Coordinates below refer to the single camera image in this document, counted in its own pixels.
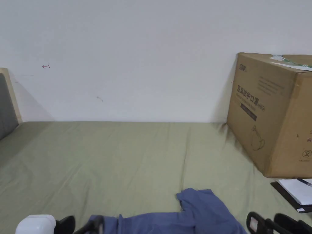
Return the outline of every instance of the blue cloth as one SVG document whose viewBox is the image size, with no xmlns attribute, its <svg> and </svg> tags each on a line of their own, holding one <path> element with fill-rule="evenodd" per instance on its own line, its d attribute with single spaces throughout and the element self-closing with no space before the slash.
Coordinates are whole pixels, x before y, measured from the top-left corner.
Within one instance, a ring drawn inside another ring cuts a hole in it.
<svg viewBox="0 0 312 234">
<path fill-rule="evenodd" d="M 104 216 L 104 234 L 246 234 L 210 189 L 188 188 L 178 193 L 177 198 L 181 212 L 149 213 L 129 218 L 119 215 L 118 219 Z"/>
</svg>

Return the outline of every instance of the green bed sheet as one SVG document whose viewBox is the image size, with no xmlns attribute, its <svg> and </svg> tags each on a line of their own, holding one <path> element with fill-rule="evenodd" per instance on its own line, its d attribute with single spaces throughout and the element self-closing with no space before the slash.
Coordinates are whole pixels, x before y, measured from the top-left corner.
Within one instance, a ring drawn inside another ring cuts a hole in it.
<svg viewBox="0 0 312 234">
<path fill-rule="evenodd" d="M 28 122 L 0 141 L 0 232 L 56 219 L 177 212 L 182 189 L 211 189 L 245 225 L 277 212 L 312 225 L 271 187 L 226 124 Z"/>
</svg>

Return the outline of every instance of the black folder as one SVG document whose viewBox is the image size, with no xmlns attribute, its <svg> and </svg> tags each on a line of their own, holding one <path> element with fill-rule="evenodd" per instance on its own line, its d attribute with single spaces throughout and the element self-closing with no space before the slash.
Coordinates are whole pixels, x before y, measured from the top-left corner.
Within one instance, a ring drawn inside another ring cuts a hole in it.
<svg viewBox="0 0 312 234">
<path fill-rule="evenodd" d="M 280 193 L 280 195 L 283 196 L 283 198 L 286 199 L 286 201 L 289 202 L 289 204 L 292 205 L 293 208 L 296 209 L 299 213 L 310 213 L 312 212 L 312 205 L 300 205 L 296 200 L 278 183 L 278 182 L 272 182 L 271 185 L 273 188 L 277 190 L 277 192 Z"/>
</svg>

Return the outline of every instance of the printed illustration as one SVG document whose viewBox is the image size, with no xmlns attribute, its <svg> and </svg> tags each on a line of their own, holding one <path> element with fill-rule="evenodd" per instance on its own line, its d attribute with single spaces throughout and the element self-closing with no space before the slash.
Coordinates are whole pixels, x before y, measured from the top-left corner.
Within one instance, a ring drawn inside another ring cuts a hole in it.
<svg viewBox="0 0 312 234">
<path fill-rule="evenodd" d="M 305 150 L 305 151 L 303 151 L 303 153 L 302 153 L 302 157 L 305 157 L 305 158 L 308 158 L 308 157 L 310 157 L 312 155 L 312 151 L 311 150 Z"/>
<path fill-rule="evenodd" d="M 254 151 L 258 151 L 264 147 L 265 140 L 261 138 L 259 132 L 254 125 L 251 129 L 251 146 Z"/>
</svg>

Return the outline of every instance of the wooden bed frame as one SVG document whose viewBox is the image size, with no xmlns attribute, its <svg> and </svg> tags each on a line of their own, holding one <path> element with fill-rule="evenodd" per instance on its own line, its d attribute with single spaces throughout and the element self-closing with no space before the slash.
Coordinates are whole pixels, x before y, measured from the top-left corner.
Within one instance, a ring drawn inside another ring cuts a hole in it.
<svg viewBox="0 0 312 234">
<path fill-rule="evenodd" d="M 12 82 L 7 68 L 0 68 L 0 140 L 11 133 L 22 117 L 18 109 Z"/>
</svg>

